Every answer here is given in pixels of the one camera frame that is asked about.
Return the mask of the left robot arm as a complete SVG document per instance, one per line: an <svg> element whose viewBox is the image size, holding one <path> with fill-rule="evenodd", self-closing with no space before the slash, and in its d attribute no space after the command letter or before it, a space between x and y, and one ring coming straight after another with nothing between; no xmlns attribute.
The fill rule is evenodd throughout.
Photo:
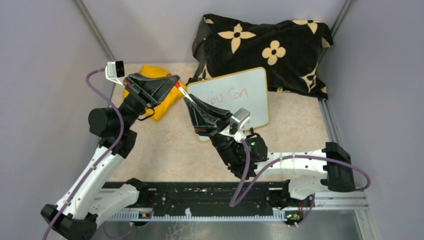
<svg viewBox="0 0 424 240"><path fill-rule="evenodd" d="M47 230L67 240L90 240L100 225L124 208L152 205L149 187L141 180L131 178L114 190L105 184L136 143L131 126L147 109L162 103L180 79L178 75L153 78L140 73L107 73L105 77L124 86L129 95L120 106L110 102L89 113L89 130L100 138L98 146L66 194L41 210Z"/></svg>

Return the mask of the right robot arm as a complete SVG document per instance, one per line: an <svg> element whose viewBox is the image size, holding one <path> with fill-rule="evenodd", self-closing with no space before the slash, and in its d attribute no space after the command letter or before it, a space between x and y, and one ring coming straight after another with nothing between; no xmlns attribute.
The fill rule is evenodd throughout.
<svg viewBox="0 0 424 240"><path fill-rule="evenodd" d="M257 133L246 136L243 127L251 114L245 108L235 113L212 106L193 94L184 96L194 131L210 139L227 168L240 179L229 205L235 207L262 175L295 176L282 191L287 206L295 206L325 190L349 193L356 190L349 154L335 142L304 153L268 151Z"/></svg>

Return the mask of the yellow-framed whiteboard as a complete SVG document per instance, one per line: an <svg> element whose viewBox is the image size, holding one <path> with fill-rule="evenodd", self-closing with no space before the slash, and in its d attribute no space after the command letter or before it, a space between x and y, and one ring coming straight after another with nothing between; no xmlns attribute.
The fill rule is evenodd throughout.
<svg viewBox="0 0 424 240"><path fill-rule="evenodd" d="M263 67L190 83L187 90L201 101L233 114L240 108L249 111L250 118L242 128L245 135L251 128L263 127L270 121L267 75Z"/></svg>

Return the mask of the white red marker pen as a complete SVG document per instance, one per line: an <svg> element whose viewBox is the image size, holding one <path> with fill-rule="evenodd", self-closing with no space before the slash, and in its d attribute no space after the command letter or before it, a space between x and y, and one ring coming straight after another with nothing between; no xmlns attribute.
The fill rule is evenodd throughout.
<svg viewBox="0 0 424 240"><path fill-rule="evenodd" d="M185 89L181 85L177 88L182 93L184 98L186 98L189 102L195 104L195 101L190 97L190 95L185 91Z"/></svg>

